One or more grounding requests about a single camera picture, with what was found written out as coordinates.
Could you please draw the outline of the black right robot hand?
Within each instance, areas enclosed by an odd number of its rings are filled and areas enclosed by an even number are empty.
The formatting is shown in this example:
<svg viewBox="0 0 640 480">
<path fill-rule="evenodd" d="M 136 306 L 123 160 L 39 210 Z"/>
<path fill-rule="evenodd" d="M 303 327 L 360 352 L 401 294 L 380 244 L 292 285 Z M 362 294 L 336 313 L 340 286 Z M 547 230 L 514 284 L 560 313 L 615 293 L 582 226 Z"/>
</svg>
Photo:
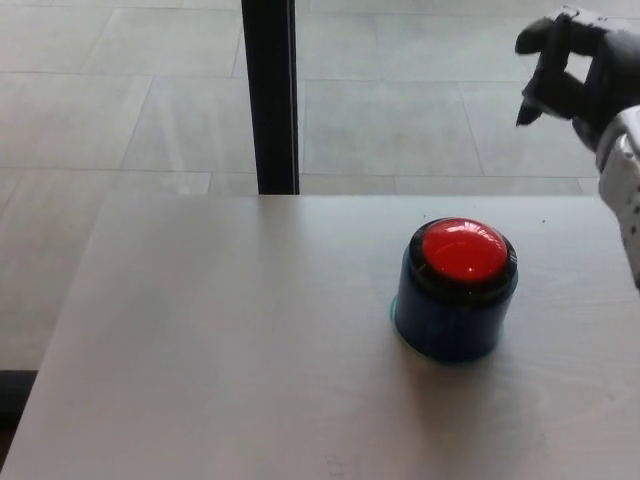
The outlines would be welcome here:
<svg viewBox="0 0 640 480">
<path fill-rule="evenodd" d="M 538 56 L 518 126 L 544 114 L 567 120 L 596 151 L 614 117 L 639 103 L 639 35 L 603 15 L 565 5 L 521 30 L 515 53 Z"/>
</svg>

